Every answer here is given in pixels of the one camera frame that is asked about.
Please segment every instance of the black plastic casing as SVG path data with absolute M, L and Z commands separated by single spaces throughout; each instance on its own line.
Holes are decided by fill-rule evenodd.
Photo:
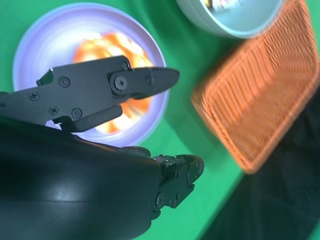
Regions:
M 127 240 L 151 226 L 159 163 L 0 119 L 0 240 Z

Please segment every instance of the table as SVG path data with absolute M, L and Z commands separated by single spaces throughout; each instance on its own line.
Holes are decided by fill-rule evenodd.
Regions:
M 77 0 L 1 0 L 0 91 L 12 91 L 12 64 L 16 48 L 28 27 L 46 12 Z M 177 208 L 165 207 L 139 240 L 185 239 L 202 236 L 232 193 L 243 173 L 223 145 L 196 114 L 190 96 L 195 85 L 239 40 L 213 36 L 195 27 L 175 0 L 87 0 L 118 8 L 138 20 L 157 41 L 169 67 L 180 70 L 167 111 L 152 139 L 141 145 L 152 154 L 194 154 L 205 161 L 193 193 Z M 308 0 L 316 37 L 320 40 L 320 1 Z

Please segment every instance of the wicker basket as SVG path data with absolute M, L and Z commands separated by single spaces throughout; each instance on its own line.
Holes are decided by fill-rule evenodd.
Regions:
M 318 85 L 319 59 L 304 0 L 247 40 L 195 89 L 192 103 L 246 173 L 256 172 Z

